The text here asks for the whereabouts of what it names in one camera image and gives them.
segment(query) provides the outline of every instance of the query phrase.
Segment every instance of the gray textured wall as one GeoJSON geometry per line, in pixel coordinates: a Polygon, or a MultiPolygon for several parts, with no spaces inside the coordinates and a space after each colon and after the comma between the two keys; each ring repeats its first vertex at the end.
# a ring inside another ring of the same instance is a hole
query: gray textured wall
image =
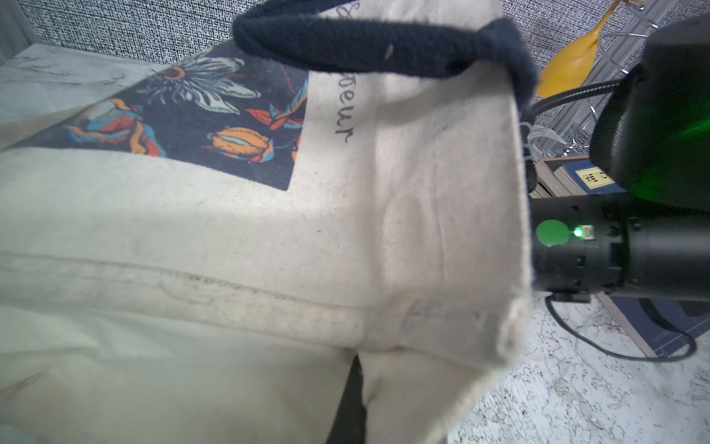
{"type": "MultiPolygon", "coordinates": [[[[228,39],[234,14],[261,1],[18,0],[41,43],[159,63],[177,62],[228,39]]],[[[543,67],[559,49],[593,28],[611,0],[503,0],[502,4],[543,67]]],[[[620,10],[608,28],[621,30],[629,19],[630,14],[620,10]]]]}

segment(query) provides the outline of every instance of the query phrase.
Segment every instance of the navy blue handle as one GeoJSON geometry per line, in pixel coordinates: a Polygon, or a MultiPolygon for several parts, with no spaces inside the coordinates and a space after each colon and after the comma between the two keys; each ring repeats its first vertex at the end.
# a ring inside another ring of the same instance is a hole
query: navy blue handle
{"type": "Polygon", "coordinates": [[[421,23],[329,20],[316,14],[337,7],[350,18],[359,2],[270,0],[237,16],[232,38],[244,52],[285,65],[325,72],[395,72],[445,78],[478,60],[508,69],[520,108],[533,96],[537,68],[512,21],[478,31],[421,23]]]}

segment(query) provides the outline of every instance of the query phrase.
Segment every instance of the cursive lettering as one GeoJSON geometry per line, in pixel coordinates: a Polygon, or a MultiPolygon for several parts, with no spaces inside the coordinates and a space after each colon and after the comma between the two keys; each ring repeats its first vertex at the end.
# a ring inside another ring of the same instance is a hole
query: cursive lettering
{"type": "Polygon", "coordinates": [[[353,18],[353,11],[358,9],[360,9],[360,2],[356,1],[355,3],[351,3],[349,5],[338,6],[335,8],[335,12],[338,13],[338,17],[340,18],[353,18]]]}
{"type": "MultiPolygon", "coordinates": [[[[353,11],[360,9],[360,2],[356,1],[351,4],[338,6],[335,8],[335,12],[338,14],[339,18],[353,18],[353,11]]],[[[338,99],[340,104],[343,105],[338,110],[338,120],[335,122],[338,129],[335,130],[335,134],[343,134],[345,138],[345,143],[348,143],[348,139],[353,135],[355,128],[352,125],[347,125],[348,120],[353,118],[353,113],[355,106],[352,101],[355,99],[355,86],[357,85],[357,79],[354,74],[342,73],[340,75],[340,80],[338,80],[338,86],[343,89],[341,91],[338,99]]]]}
{"type": "Polygon", "coordinates": [[[340,129],[337,129],[335,134],[345,134],[344,140],[347,144],[348,138],[353,135],[355,128],[353,126],[347,128],[343,125],[343,121],[353,118],[355,106],[349,103],[355,98],[355,86],[357,85],[357,79],[353,74],[341,74],[340,76],[341,79],[338,81],[338,86],[345,90],[341,92],[339,96],[340,103],[343,106],[338,110],[338,120],[336,121],[336,125],[339,126],[340,129]]]}

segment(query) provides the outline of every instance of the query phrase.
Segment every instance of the floral print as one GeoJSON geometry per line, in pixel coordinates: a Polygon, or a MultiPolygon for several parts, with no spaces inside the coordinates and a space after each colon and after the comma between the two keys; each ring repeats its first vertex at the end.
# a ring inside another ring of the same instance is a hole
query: floral print
{"type": "Polygon", "coordinates": [[[169,158],[287,190],[307,98],[307,71],[255,58],[229,41],[16,147],[169,158]]]}
{"type": "Polygon", "coordinates": [[[252,91],[234,81],[233,74],[238,72],[244,61],[238,58],[209,57],[209,51],[203,51],[188,57],[176,66],[155,75],[146,85],[148,103],[159,99],[166,104],[166,98],[178,103],[194,102],[200,108],[213,112],[239,114],[232,103],[225,102],[222,96],[239,99],[259,97],[252,91]]]}
{"type": "Polygon", "coordinates": [[[209,134],[214,149],[225,156],[253,163],[270,161],[273,158],[273,141],[247,128],[228,128],[209,134]]]}
{"type": "Polygon", "coordinates": [[[141,107],[128,107],[123,100],[104,100],[82,112],[67,129],[72,139],[80,143],[120,144],[128,141],[134,154],[164,156],[153,129],[142,122],[140,112],[141,107]]]}

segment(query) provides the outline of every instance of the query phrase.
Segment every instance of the yellow balloon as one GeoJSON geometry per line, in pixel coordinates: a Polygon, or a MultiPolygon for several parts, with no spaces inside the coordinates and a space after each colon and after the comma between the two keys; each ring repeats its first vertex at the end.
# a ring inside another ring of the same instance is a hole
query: yellow balloon
{"type": "Polygon", "coordinates": [[[573,90],[584,84],[594,66],[601,29],[620,2],[621,0],[616,0],[604,14],[599,25],[585,36],[565,46],[547,64],[540,75],[540,84],[537,87],[537,93],[542,98],[573,90]]]}

